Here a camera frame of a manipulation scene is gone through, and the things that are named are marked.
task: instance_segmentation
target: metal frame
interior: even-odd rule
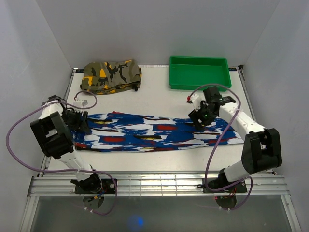
[[[168,67],[168,65],[141,65],[142,67]],[[66,99],[72,84],[72,79],[77,68],[72,69],[70,82],[64,95]],[[253,119],[255,116],[248,97],[248,92],[245,86],[242,69],[237,68],[239,78],[241,80],[245,96],[249,105]],[[44,158],[42,169],[47,169],[49,158]],[[118,179],[118,196],[213,196],[224,195],[222,193],[204,194],[202,189],[197,188],[198,184],[202,183],[204,178],[203,173],[128,173],[128,172],[109,172],[114,178]],[[209,173],[208,178],[217,177],[217,173]],[[252,195],[280,195],[282,203],[287,214],[291,229],[293,232],[301,231],[291,199],[289,190],[282,175],[274,175],[273,173],[264,172],[261,174],[252,175],[253,190]],[[28,200],[21,223],[20,231],[28,232],[34,220],[35,212],[40,196],[80,196],[74,193],[75,186],[70,182],[75,179],[72,173],[65,174],[44,174],[39,173],[38,177],[34,177],[31,181]],[[247,187],[250,186],[250,181],[246,180]]]

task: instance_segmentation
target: tabletop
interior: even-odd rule
[[[141,88],[134,92],[128,90],[110,95],[97,95],[97,105],[87,110],[88,114],[106,114],[112,111],[138,115],[152,115],[176,118],[188,118],[193,110],[187,104],[189,90],[173,90],[169,87],[168,66],[141,66]],[[68,103],[80,91],[83,73],[75,73],[68,95]],[[237,71],[230,71],[233,90],[241,100],[242,110],[251,116],[247,97]],[[80,94],[79,98],[87,99],[88,106],[95,101],[93,96]],[[243,144],[221,145],[212,159],[210,170],[218,171],[238,162],[241,158]],[[126,172],[199,172],[206,168],[206,163],[213,149],[212,146],[160,152],[94,152],[77,151],[82,158],[96,170]],[[48,169],[66,169],[62,162],[51,159]]]

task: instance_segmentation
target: camouflage fabric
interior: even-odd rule
[[[140,88],[141,69],[135,60],[94,62],[84,67],[82,90],[95,94],[111,94]]]

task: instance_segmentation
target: green plastic bin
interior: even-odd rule
[[[169,85],[171,89],[194,90],[210,83],[231,88],[232,83],[225,58],[170,57]]]

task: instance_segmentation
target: white backdrop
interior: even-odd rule
[[[244,64],[279,0],[37,0],[72,67],[135,58],[225,57]]]
[[[63,96],[71,68],[35,0],[0,0],[0,51],[0,231],[16,232],[34,173],[11,158],[6,133],[49,96]],[[12,149],[26,163],[40,167],[44,154],[30,121],[13,131]]]
[[[309,231],[309,2],[281,0],[245,65],[259,123],[280,133],[282,167],[302,231]]]

